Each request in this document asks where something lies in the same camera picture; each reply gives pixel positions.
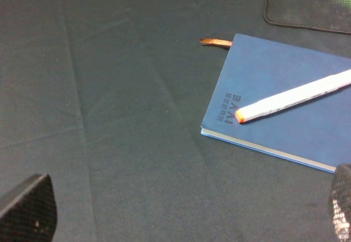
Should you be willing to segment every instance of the blue notebook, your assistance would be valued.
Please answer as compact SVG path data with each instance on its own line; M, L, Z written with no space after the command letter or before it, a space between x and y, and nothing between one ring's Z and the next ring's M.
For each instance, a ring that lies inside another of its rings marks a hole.
M334 172L351 163L351 87L248 123L235 110L351 69L351 59L236 34L201 134Z

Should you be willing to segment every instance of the black mouse pad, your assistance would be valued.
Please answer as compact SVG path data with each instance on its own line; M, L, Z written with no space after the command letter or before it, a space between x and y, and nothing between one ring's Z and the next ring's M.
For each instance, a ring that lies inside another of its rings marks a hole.
M351 33L351 0L266 0L272 25Z

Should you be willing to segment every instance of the green graphic on mouse pad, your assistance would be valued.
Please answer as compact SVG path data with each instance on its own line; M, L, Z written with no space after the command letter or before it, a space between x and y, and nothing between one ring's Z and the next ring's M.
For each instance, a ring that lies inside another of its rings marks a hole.
M266 0L264 18L272 25L351 34L351 0Z

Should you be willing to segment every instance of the white marker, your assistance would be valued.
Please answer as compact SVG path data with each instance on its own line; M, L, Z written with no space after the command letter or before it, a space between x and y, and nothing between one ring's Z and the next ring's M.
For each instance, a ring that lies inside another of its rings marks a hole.
M287 109L310 99L351 84L351 70L324 77L320 80L262 99L235 112L239 123Z

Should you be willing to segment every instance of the dark gray tablecloth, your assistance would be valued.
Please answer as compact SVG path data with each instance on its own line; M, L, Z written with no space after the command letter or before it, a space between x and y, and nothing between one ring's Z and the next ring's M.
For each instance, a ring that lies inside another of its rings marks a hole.
M349 56L350 36L270 26L263 8L0 0L1 194L50 174L54 241L334 241L333 174L200 135L227 51L199 38Z

